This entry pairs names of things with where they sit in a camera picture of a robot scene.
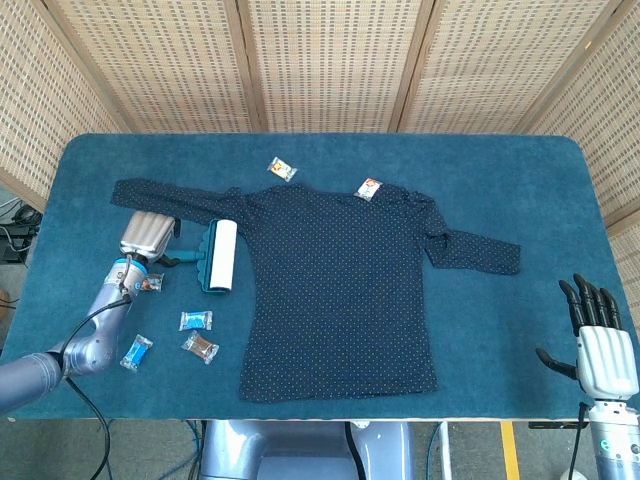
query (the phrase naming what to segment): blue table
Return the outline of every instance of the blue table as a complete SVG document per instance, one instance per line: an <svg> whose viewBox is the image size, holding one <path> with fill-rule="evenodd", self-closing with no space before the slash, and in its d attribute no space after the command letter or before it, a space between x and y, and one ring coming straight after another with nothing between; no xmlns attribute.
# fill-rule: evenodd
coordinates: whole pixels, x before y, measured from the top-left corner
<svg viewBox="0 0 640 480"><path fill-rule="evenodd" d="M234 290L200 291L193 265L165 272L159 294L134 303L120 339L154 346L137 374L114 365L78 383L113 418L575 418L576 383L544 368L537 346L571 362L575 340L561 278L581 272L619 299L632 329L591 180L578 146L563 137L499 135L211 134L83 135L60 161L37 249L2 361L44 351L84 317L132 211L109 203L118 179L144 177L213 191L258 191L282 183L267 172L279 156L295 181L353 192L367 176L436 199L452 228L522 245L515 277L436 270L424 284L440 390L363 400L254 404L238 399L254 290L246 245L238 243ZM196 248L190 222L171 248ZM205 336L220 344L209 366L180 349L180 312L212 309ZM23 418L89 415L66 386L14 413Z"/></svg>

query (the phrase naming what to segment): woven wall panel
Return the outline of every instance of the woven wall panel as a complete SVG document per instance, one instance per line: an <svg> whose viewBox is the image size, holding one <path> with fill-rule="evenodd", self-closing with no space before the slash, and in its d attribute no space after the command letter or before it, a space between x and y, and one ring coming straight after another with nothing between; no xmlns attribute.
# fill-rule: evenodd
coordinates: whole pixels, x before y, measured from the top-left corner
<svg viewBox="0 0 640 480"><path fill-rule="evenodd" d="M607 3L443 1L406 131L510 132Z"/></svg>
<svg viewBox="0 0 640 480"><path fill-rule="evenodd" d="M419 0L252 0L269 130L384 132Z"/></svg>
<svg viewBox="0 0 640 480"><path fill-rule="evenodd" d="M56 0L139 131L248 131L222 0Z"/></svg>
<svg viewBox="0 0 640 480"><path fill-rule="evenodd" d="M605 216L640 199L639 56L636 3L533 128L580 144Z"/></svg>
<svg viewBox="0 0 640 480"><path fill-rule="evenodd" d="M0 2L0 25L0 180L43 209L67 142L119 129L30 2Z"/></svg>
<svg viewBox="0 0 640 480"><path fill-rule="evenodd" d="M610 238L636 330L640 330L640 224Z"/></svg>

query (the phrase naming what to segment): long-sleeve top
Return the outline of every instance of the long-sleeve top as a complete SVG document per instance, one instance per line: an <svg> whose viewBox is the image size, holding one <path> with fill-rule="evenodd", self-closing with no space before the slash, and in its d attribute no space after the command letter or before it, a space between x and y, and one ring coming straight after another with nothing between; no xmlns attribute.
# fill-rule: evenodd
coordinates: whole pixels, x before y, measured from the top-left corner
<svg viewBox="0 0 640 480"><path fill-rule="evenodd" d="M129 179L112 202L238 224L256 276L240 397L255 402L437 389L424 253L436 268L519 269L518 245L450 229L433 199L386 183L365 201L301 184L243 194Z"/></svg>

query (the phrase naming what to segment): robotic hand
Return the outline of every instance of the robotic hand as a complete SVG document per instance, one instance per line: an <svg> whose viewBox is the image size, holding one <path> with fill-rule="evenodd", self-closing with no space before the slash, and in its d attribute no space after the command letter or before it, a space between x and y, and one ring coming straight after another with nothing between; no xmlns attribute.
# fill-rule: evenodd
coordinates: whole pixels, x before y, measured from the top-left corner
<svg viewBox="0 0 640 480"><path fill-rule="evenodd" d="M640 479L640 427L636 411L626 405L639 390L631 337L621 327L613 296L578 274L573 278L579 296L564 280L560 288L576 336L576 366L554 360L541 348L536 353L551 370L578 380L594 399L588 414L600 479Z"/></svg>
<svg viewBox="0 0 640 480"><path fill-rule="evenodd" d="M179 222L164 215L136 212L120 241L124 258L117 259L89 309L89 315L66 341L46 353L33 353L0 365L0 415L33 402L72 375L87 375L109 367L131 302L147 275L147 266L162 258ZM75 339L91 321L95 331Z"/></svg>

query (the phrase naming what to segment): robot finger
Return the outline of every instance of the robot finger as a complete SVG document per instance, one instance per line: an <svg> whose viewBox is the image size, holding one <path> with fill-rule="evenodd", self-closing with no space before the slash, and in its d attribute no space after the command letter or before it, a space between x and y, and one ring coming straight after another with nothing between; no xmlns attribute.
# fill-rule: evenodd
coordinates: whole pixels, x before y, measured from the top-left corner
<svg viewBox="0 0 640 480"><path fill-rule="evenodd" d="M580 300L582 303L582 311L584 313L584 320L587 325L597 325L596 323L596 306L593 303L593 296L591 295L591 290L589 289L589 284L587 281L582 278L579 274L573 275L573 280L578 285L578 289L580 290Z"/></svg>
<svg viewBox="0 0 640 480"><path fill-rule="evenodd" d="M609 293L608 290L601 288L600 293L602 294L602 298L604 299L604 304L609 312L609 326L612 328L617 328L618 330L622 330L622 323L620 323L620 312L618 310L618 304L616 299L613 298L613 295Z"/></svg>
<svg viewBox="0 0 640 480"><path fill-rule="evenodd" d="M604 306L604 300L600 291L589 283L589 290L591 290L591 296L593 297L593 303L596 305L596 324L602 327L609 327L609 316Z"/></svg>
<svg viewBox="0 0 640 480"><path fill-rule="evenodd" d="M577 337L580 327L584 327L584 315L582 314L582 307L580 306L580 298L576 291L564 280L558 282L560 288L567 297L567 303L569 304L569 316L571 317L571 325L573 326L573 334Z"/></svg>

